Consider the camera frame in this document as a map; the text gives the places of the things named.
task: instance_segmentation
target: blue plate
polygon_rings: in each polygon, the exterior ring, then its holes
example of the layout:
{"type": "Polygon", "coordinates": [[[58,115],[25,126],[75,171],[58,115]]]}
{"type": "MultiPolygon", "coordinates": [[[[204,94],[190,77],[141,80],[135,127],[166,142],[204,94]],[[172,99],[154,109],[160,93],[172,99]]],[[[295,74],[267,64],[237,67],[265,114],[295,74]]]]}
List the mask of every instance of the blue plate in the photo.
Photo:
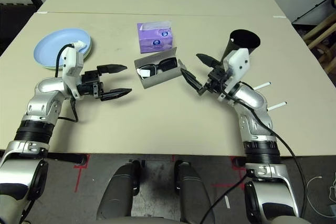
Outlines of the blue plate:
{"type": "MultiPolygon", "coordinates": [[[[82,29],[66,28],[44,37],[34,49],[34,59],[46,68],[55,68],[57,54],[60,49],[64,45],[77,42],[78,40],[86,44],[86,47],[79,50],[86,57],[91,49],[90,35],[82,29]]],[[[62,58],[59,60],[59,65],[63,65],[62,58]]]]}

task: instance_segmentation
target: gray floor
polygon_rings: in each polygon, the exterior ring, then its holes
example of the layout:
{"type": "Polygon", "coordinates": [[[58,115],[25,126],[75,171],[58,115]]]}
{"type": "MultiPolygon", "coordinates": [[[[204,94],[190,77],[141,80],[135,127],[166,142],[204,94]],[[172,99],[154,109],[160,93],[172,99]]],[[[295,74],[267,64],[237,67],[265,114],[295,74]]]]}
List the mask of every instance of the gray floor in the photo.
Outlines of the gray floor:
{"type": "MultiPolygon", "coordinates": [[[[66,162],[50,161],[44,194],[35,203],[27,220],[38,223],[90,223],[104,190],[113,173],[129,159],[146,160],[146,169],[140,193],[134,197],[133,216],[156,216],[179,220],[179,198],[173,191],[174,160],[191,162],[201,175],[210,199],[215,201],[226,189],[226,184],[239,180],[239,171],[233,170],[229,157],[171,156],[171,155],[112,155],[93,154],[86,169],[81,170],[66,162]]],[[[322,175],[310,186],[310,196],[322,213],[329,215],[328,189],[334,180],[336,156],[304,157],[300,159],[306,178],[322,175]]],[[[291,159],[285,160],[295,194],[301,204],[302,185],[291,159]]],[[[215,209],[217,223],[249,223],[245,217],[244,192],[237,188],[229,195],[230,209],[223,202],[215,209]]],[[[316,215],[307,207],[306,219],[311,223],[336,223],[336,220],[316,215]]]]}

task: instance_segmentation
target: black sunglasses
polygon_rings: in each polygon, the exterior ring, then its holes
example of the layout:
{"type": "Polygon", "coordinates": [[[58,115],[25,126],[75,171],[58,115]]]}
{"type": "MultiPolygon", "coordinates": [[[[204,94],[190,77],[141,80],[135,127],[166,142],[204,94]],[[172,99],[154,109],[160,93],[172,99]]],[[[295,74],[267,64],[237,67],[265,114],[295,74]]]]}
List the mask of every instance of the black sunglasses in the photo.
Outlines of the black sunglasses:
{"type": "Polygon", "coordinates": [[[159,64],[148,64],[137,69],[138,74],[141,79],[146,79],[150,76],[154,76],[158,73],[158,70],[161,69],[163,72],[171,70],[177,67],[177,59],[175,57],[167,58],[161,60],[159,64]]]}

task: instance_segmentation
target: purple tissue box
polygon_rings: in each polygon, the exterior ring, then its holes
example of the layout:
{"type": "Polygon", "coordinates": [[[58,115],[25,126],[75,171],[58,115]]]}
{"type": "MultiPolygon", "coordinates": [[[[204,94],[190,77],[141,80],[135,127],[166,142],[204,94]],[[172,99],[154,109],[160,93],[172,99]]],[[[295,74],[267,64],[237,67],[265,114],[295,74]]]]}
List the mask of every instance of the purple tissue box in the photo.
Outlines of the purple tissue box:
{"type": "Polygon", "coordinates": [[[138,23],[138,35],[141,53],[166,51],[173,47],[173,35],[170,26],[160,26],[159,22],[138,23]],[[142,26],[143,24],[153,25],[145,27],[142,26]]]}

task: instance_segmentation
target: black paper cup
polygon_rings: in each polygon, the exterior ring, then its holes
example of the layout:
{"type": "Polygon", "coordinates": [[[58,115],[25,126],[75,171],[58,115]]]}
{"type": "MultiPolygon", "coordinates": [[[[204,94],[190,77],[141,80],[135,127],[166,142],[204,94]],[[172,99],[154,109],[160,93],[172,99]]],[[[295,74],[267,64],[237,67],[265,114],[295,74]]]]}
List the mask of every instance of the black paper cup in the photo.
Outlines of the black paper cup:
{"type": "Polygon", "coordinates": [[[247,48],[248,54],[251,54],[254,49],[260,46],[260,38],[251,31],[248,30],[234,30],[230,34],[229,42],[226,46],[225,52],[222,56],[221,62],[232,51],[239,48],[247,48]]]}

